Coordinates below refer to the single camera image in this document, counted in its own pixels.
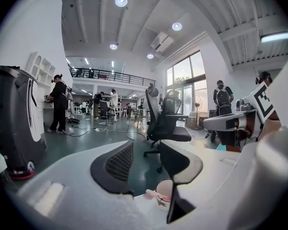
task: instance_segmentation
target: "headset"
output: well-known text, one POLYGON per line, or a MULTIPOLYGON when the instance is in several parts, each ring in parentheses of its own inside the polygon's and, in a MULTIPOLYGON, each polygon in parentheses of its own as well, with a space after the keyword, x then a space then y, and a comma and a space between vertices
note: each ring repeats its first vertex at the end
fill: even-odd
POLYGON ((262 73, 260 73, 259 76, 255 78, 255 83, 261 84, 261 82, 265 79, 268 79, 270 83, 272 83, 271 74, 267 71, 263 71, 262 73))
POLYGON ((51 83, 53 83, 55 79, 62 78, 62 76, 63 76, 62 74, 61 74, 61 75, 59 75, 59 74, 58 74, 58 75, 55 75, 55 76, 53 77, 53 79, 51 79, 51 83))

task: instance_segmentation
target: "ceiling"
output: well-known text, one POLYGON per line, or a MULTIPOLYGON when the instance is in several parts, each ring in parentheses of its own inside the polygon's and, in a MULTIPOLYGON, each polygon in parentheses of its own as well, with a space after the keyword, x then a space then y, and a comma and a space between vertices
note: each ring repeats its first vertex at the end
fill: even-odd
MULTIPOLYGON (((107 87, 107 86, 98 86, 97 92, 103 91, 104 93, 110 93, 112 90, 112 87, 107 87)), ((73 84, 72 85, 72 92, 75 94, 80 94, 80 95, 89 95, 88 93, 83 92, 82 90, 87 91, 88 93, 93 93, 93 85, 91 84, 73 84)), ((135 91, 135 90, 130 90, 130 89, 124 89, 124 88, 115 88, 116 93, 118 96, 123 96, 123 97, 130 97, 134 94, 136 94, 136 97, 142 96, 145 94, 144 91, 135 91)))
POLYGON ((84 57, 90 58, 93 68, 108 69, 114 60, 118 68, 125 65, 124 73, 134 75, 130 70, 138 68, 140 76, 142 69, 154 70, 189 49, 186 45, 203 32, 233 69, 288 55, 288 40, 265 44, 259 40, 262 35, 288 30, 288 20, 274 0, 128 0, 125 7, 114 1, 62 0, 63 43, 75 67, 82 66, 84 57), (182 23, 182 30, 172 30, 174 22, 182 23), (150 44, 160 32, 174 42, 155 53, 150 44), (112 43, 117 50, 109 48, 112 43), (149 53, 155 57, 148 59, 149 53))

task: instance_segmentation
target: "large window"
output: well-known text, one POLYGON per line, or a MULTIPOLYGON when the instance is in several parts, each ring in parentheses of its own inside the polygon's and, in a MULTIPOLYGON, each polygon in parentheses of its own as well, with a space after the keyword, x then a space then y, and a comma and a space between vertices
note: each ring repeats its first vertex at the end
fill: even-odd
POLYGON ((186 58, 174 66, 174 83, 192 78, 190 60, 186 58))
POLYGON ((186 57, 167 71, 167 91, 179 91, 181 108, 179 112, 189 115, 197 111, 201 116, 208 115, 207 82, 201 52, 186 57))

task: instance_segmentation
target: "gray floor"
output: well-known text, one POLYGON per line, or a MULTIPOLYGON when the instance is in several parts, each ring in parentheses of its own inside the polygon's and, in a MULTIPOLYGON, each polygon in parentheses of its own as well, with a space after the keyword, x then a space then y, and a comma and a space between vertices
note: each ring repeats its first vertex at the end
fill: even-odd
MULTIPOLYGON (((74 133, 74 136, 84 134, 87 130, 78 129, 80 128, 104 128, 99 125, 100 122, 104 120, 93 120, 90 115, 78 115, 80 119, 79 124, 67 124, 66 133, 74 133)), ((69 154, 76 152, 93 149, 102 145, 106 145, 113 142, 128 140, 127 129, 129 120, 126 117, 120 118, 114 124, 108 124, 108 130, 102 132, 96 132, 90 130, 87 134, 80 137, 71 137, 64 134, 48 133, 47 127, 45 127, 45 140, 47 144, 47 150, 40 161, 36 165, 36 173, 43 171, 45 168, 55 163, 57 160, 65 157, 69 154)), ((147 125, 146 121, 143 121, 144 129, 142 124, 139 125, 139 132, 146 132, 147 125)), ((150 150, 150 145, 152 141, 146 140, 140 134, 134 134, 133 123, 129 125, 128 136, 134 139, 133 145, 133 164, 129 175, 129 187, 134 191, 134 195, 141 195, 146 189, 155 189, 158 182, 167 179, 168 174, 165 170, 162 173, 158 173, 156 169, 160 166, 159 154, 149 154, 147 158, 143 157, 143 153, 146 150, 150 150)), ((184 126, 183 122, 177 122, 177 125, 184 126)), ((192 141, 189 143, 194 145, 194 148, 212 148, 215 149, 217 144, 212 144, 210 139, 204 139, 207 131, 196 131, 188 129, 190 135, 192 136, 192 141)))

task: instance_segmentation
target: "ceiling light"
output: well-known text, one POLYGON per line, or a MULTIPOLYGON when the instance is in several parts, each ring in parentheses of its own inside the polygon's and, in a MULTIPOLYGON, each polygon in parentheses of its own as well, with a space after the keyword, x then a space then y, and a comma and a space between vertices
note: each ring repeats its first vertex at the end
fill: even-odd
POLYGON ((182 24, 179 23, 179 22, 175 22, 173 25, 172 25, 172 29, 174 31, 180 31, 182 29, 182 24))
POLYGON ((116 44, 111 44, 110 45, 110 49, 117 49, 117 45, 116 44))
POLYGON ((128 3, 128 0, 115 0, 115 4, 119 7, 124 7, 128 3))
POLYGON ((288 32, 264 35, 261 37, 261 42, 266 43, 266 42, 271 42, 271 41, 281 40, 281 39, 288 39, 288 32))

